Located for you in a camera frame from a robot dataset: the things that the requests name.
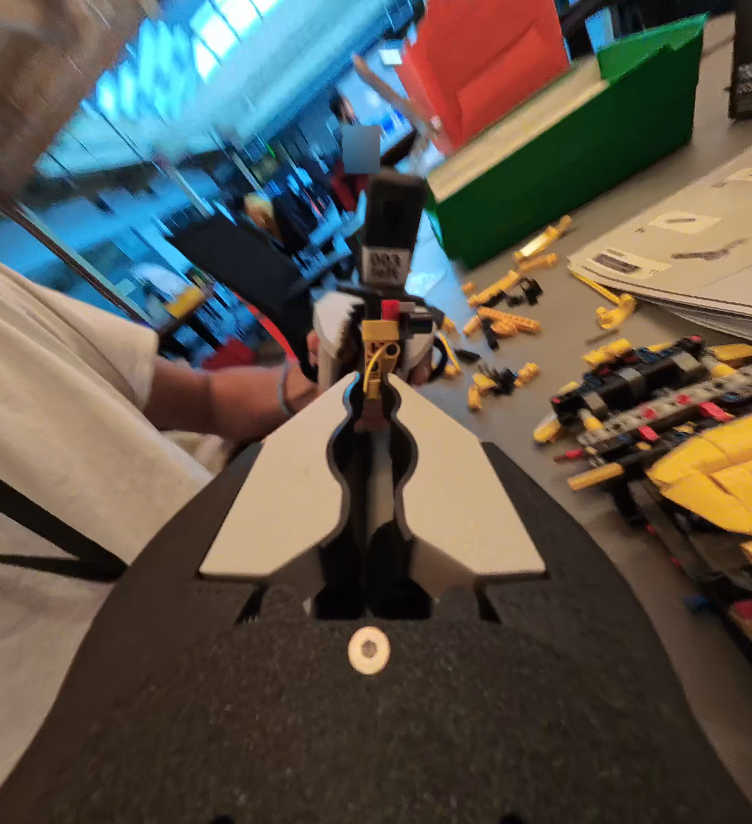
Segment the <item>white paper stack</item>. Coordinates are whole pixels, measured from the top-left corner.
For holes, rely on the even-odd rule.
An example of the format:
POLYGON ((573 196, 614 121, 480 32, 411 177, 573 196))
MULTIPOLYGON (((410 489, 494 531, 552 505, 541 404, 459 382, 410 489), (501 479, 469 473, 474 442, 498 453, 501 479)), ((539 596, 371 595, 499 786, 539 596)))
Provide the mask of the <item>white paper stack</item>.
POLYGON ((570 70, 509 112, 432 169, 427 183, 437 202, 447 200, 560 123, 608 87, 597 57, 573 62, 570 70))

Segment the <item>red bag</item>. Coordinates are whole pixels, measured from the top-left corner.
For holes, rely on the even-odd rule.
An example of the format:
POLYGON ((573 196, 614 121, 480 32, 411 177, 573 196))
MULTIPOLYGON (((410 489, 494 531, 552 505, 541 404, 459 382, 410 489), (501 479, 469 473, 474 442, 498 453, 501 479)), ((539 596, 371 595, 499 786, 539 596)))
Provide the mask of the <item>red bag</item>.
POLYGON ((207 372, 218 372, 232 367, 256 364, 257 352, 241 340, 230 338, 202 361, 201 368, 207 372))

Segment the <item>orange striped cone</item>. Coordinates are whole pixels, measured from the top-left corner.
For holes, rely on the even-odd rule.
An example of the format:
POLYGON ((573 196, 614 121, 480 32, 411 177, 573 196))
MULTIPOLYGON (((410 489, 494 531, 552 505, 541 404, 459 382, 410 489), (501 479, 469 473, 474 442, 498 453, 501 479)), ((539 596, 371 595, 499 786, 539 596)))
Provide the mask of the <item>orange striped cone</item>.
POLYGON ((298 358, 296 354, 293 352, 293 349, 289 344, 287 338, 278 328, 278 326, 274 324, 273 321, 270 320, 266 314, 264 314, 256 306, 249 303, 244 297, 239 297, 237 294, 236 297, 238 297, 238 300, 248 309, 248 311, 254 316, 257 322, 266 330, 270 337, 274 339, 276 343, 280 346, 280 348, 284 351, 287 361, 292 364, 296 363, 298 361, 298 358))

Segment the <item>yellow toy brick assembly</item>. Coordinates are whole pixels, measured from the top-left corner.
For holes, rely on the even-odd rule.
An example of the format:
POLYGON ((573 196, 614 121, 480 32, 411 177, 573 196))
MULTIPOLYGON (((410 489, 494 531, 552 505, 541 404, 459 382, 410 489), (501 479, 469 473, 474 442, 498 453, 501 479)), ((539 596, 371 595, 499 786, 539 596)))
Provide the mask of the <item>yellow toy brick assembly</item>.
POLYGON ((436 330, 432 312, 421 304, 394 298, 378 298, 365 305, 361 323, 362 341, 406 342, 436 330))

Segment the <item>person's left hand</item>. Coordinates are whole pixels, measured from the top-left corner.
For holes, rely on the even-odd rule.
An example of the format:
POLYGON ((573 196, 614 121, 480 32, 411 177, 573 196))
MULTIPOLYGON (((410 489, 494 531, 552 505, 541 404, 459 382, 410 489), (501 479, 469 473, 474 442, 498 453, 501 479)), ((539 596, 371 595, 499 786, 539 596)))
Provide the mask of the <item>person's left hand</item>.
MULTIPOLYGON (((339 366, 336 361, 341 358, 343 343, 344 333, 341 331, 310 331, 306 338, 308 361, 317 372, 317 379, 310 381, 302 370, 292 371, 287 381, 287 402, 293 412, 307 408, 328 386, 331 386, 331 382, 321 382, 320 375, 325 374, 325 377, 329 378, 332 370, 339 366)), ((411 365, 413 368, 404 375, 405 382, 411 386, 424 386, 430 382, 433 372, 432 347, 429 346, 423 355, 419 354, 411 365)), ((375 433, 387 427, 386 421, 381 402, 366 400, 354 429, 358 433, 375 433)))

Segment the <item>scattered yellow toy pieces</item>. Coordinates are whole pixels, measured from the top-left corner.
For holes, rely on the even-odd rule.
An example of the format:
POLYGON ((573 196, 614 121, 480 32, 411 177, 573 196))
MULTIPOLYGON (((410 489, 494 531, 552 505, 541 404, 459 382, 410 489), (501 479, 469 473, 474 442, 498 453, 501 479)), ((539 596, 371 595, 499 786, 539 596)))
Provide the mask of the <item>scattered yellow toy pieces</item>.
MULTIPOLYGON (((498 305, 506 302, 511 307, 516 307, 515 301, 518 298, 522 299, 523 304, 537 303, 542 292, 532 275, 557 265, 558 256, 551 252, 550 248, 568 232, 572 224, 572 218, 564 215, 555 223, 548 225, 531 242, 514 253, 514 267, 483 291, 477 292, 472 282, 463 286, 463 294, 468 297, 473 314, 462 328, 462 337, 470 338, 482 333, 487 346, 493 348, 503 339, 542 333, 543 329, 538 321, 529 316, 499 310, 498 305)), ((609 303, 609 307, 597 310, 597 325, 603 333, 616 332, 634 314, 637 300, 632 295, 613 293, 580 274, 574 274, 574 278, 609 303)), ((515 372, 503 373, 498 377, 476 373, 467 390, 467 408, 473 413, 481 411, 484 397, 491 394, 512 394, 531 383, 539 373, 540 369, 534 363, 527 363, 515 372)))

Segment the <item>yellow toy car model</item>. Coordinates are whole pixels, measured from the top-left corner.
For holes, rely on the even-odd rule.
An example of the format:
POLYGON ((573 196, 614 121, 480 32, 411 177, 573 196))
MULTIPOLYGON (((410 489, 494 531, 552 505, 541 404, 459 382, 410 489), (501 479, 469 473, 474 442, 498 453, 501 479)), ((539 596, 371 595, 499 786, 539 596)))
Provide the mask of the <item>yellow toy car model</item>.
POLYGON ((645 527, 752 646, 752 345, 699 335, 638 347, 618 339, 583 356, 534 429, 543 446, 576 446, 574 491, 600 489, 645 527))

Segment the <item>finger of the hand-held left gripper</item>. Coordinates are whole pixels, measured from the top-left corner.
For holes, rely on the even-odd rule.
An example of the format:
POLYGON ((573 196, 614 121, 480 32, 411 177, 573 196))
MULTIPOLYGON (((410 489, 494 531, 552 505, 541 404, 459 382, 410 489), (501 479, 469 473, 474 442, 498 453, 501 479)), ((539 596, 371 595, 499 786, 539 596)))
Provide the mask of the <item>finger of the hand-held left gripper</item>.
POLYGON ((443 376, 446 369, 446 348, 439 338, 440 326, 435 315, 401 315, 399 341, 401 354, 397 361, 397 376, 409 382, 415 371, 430 366, 429 382, 443 376))
POLYGON ((318 380, 340 380, 359 371, 363 311, 363 298, 352 294, 327 293, 315 303, 313 330, 318 339, 318 380))

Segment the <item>green storage bin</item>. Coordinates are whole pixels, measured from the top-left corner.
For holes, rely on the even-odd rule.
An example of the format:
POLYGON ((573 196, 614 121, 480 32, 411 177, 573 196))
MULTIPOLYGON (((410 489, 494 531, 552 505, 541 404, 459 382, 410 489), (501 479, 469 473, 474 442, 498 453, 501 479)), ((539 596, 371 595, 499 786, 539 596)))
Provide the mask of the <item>green storage bin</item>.
POLYGON ((690 143, 707 20, 601 48, 601 94, 447 200, 429 189, 446 256, 473 269, 690 143))

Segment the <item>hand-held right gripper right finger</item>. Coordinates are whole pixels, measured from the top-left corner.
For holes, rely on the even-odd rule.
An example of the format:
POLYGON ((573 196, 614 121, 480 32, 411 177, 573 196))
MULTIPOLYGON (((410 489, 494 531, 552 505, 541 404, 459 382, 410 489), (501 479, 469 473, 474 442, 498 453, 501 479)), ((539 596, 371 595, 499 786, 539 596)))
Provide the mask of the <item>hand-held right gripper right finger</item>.
POLYGON ((393 519, 410 579, 437 601, 455 588, 544 577, 546 561, 484 443, 400 377, 383 391, 393 519))

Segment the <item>person's left forearm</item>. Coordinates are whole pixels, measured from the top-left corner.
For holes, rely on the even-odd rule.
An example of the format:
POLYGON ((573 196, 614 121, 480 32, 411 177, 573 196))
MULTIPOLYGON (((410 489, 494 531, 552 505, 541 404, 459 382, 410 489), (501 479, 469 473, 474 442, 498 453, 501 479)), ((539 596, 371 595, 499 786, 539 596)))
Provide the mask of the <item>person's left forearm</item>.
POLYGON ((281 366, 206 372, 159 357, 144 416, 160 430, 259 441, 289 420, 277 399, 281 366))

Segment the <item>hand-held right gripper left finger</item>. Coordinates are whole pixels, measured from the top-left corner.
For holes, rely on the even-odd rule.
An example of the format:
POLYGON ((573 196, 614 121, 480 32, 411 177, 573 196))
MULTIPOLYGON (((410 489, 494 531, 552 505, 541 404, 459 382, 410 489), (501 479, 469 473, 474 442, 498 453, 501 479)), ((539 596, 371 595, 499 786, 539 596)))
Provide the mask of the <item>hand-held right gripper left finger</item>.
POLYGON ((200 567, 202 578, 290 587, 302 600, 325 586, 320 552, 344 530, 350 493, 332 448, 353 420, 350 373, 260 446, 200 567))

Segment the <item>instruction booklet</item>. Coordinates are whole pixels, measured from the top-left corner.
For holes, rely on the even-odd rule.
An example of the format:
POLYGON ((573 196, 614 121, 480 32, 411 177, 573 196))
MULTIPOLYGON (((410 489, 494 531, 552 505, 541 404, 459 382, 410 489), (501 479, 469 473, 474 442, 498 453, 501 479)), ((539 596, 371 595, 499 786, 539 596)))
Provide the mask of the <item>instruction booklet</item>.
POLYGON ((568 269, 752 343, 752 146, 571 254, 568 269))

